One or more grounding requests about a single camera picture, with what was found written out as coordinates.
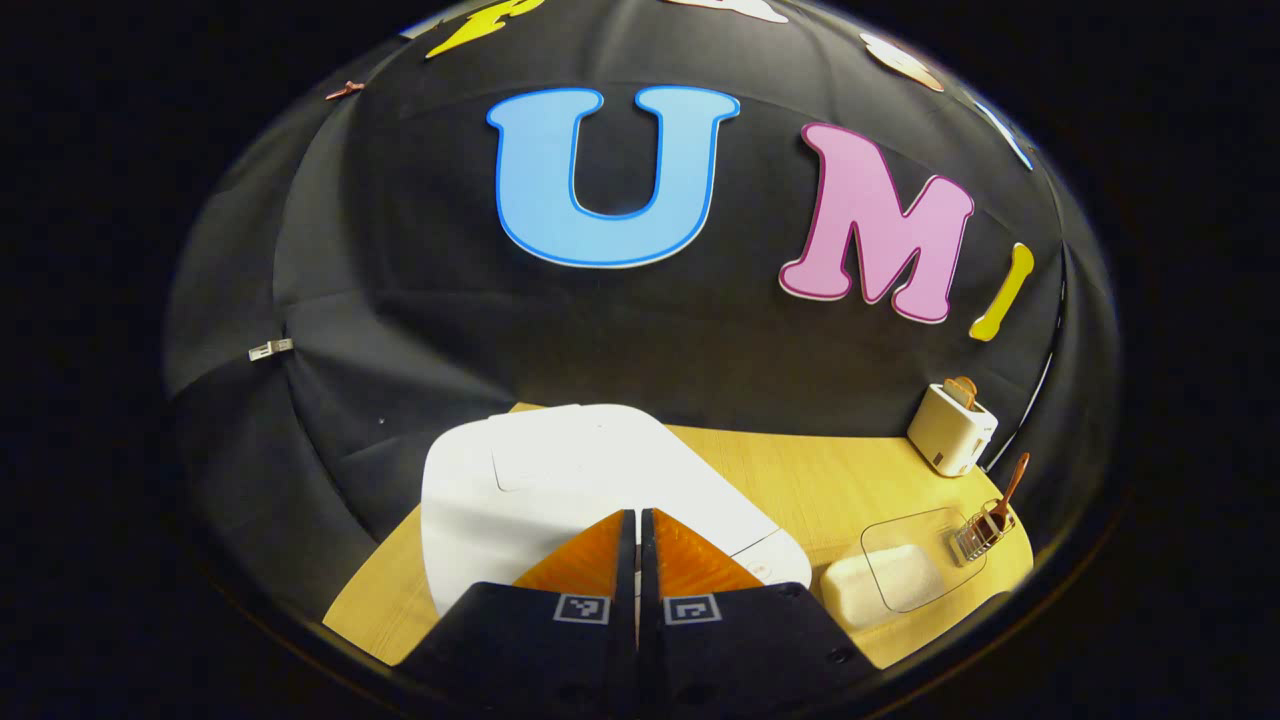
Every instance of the wooden table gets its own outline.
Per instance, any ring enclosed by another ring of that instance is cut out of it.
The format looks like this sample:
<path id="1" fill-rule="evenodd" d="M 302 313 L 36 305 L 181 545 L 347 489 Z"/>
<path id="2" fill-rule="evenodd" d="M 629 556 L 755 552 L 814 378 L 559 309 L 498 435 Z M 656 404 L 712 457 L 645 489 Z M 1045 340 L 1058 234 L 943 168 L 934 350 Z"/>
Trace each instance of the wooden table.
<path id="1" fill-rule="evenodd" d="M 512 413 L 536 409 L 518 404 Z M 936 507 L 965 516 L 1000 497 L 974 468 L 943 478 L 906 438 L 833 438 L 740 433 L 667 425 L 712 468 L 800 543 L 813 565 L 810 589 L 831 562 L 860 555 L 868 525 Z M 919 650 L 988 597 L 1012 589 L 1032 569 L 1021 523 L 987 552 L 973 579 L 913 612 L 850 638 L 877 667 Z M 396 665 L 439 619 L 422 564 L 421 507 L 397 527 L 329 607 L 324 624 L 365 652 Z"/>

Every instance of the letter u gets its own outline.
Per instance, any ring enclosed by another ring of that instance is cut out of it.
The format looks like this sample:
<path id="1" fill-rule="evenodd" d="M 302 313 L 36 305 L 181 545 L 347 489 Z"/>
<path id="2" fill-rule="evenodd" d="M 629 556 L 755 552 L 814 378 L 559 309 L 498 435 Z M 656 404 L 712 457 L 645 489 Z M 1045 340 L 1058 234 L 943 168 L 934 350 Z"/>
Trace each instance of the letter u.
<path id="1" fill-rule="evenodd" d="M 498 217 L 511 240 L 543 260 L 576 268 L 631 268 L 668 258 L 707 222 L 716 184 L 716 137 L 739 101 L 700 87 L 657 86 L 636 105 L 658 117 L 658 169 L 649 204 L 626 215 L 579 205 L 577 131 L 604 97 L 581 87 L 517 95 L 489 110 L 498 128 Z"/>

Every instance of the wire basket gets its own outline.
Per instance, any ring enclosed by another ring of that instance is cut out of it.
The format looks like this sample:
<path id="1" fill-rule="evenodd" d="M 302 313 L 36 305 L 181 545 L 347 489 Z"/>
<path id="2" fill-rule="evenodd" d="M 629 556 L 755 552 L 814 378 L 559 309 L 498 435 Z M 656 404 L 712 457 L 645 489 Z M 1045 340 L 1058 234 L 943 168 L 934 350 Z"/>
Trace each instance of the wire basket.
<path id="1" fill-rule="evenodd" d="M 969 521 L 951 538 L 951 551 L 955 552 L 956 560 L 961 565 L 986 555 L 991 546 L 1018 527 L 1018 518 L 1012 510 L 1005 512 L 1005 525 L 1000 527 L 1000 523 L 991 516 L 991 511 L 997 505 L 1000 505 L 1000 498 L 983 502 L 982 510 L 969 518 Z"/>

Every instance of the letter m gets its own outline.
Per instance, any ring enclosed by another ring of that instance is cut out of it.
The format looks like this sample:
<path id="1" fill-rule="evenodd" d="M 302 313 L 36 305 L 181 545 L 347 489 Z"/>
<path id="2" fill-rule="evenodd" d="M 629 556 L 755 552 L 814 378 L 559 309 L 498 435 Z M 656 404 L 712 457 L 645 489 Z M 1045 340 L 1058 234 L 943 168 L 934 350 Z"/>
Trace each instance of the letter m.
<path id="1" fill-rule="evenodd" d="M 879 302 L 914 259 L 911 277 L 893 292 L 893 309 L 920 323 L 946 320 L 964 225 L 974 209 L 969 193 L 934 176 L 902 213 L 876 143 L 826 123 L 810 123 L 800 133 L 822 163 L 818 201 L 804 254 L 778 273 L 782 288 L 809 300 L 849 295 L 845 256 L 852 240 L 863 300 Z"/>

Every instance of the wooden spoon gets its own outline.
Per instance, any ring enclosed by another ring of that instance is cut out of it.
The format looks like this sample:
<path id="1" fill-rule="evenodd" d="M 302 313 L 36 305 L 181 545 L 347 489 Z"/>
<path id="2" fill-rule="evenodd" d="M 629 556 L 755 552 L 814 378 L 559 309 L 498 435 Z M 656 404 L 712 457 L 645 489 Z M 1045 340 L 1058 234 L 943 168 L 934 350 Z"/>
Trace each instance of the wooden spoon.
<path id="1" fill-rule="evenodd" d="M 1009 498 L 1014 496 L 1014 491 L 1018 489 L 1018 483 L 1023 479 L 1023 473 L 1027 471 L 1027 464 L 1030 462 L 1032 454 L 1024 452 L 1021 457 L 1018 459 L 1018 465 L 1014 468 L 1014 479 L 1009 480 L 1009 489 L 1005 491 L 1005 497 L 1000 498 L 1000 502 L 991 509 L 991 518 L 996 520 L 1000 529 L 1005 529 L 1005 515 L 1009 512 Z"/>

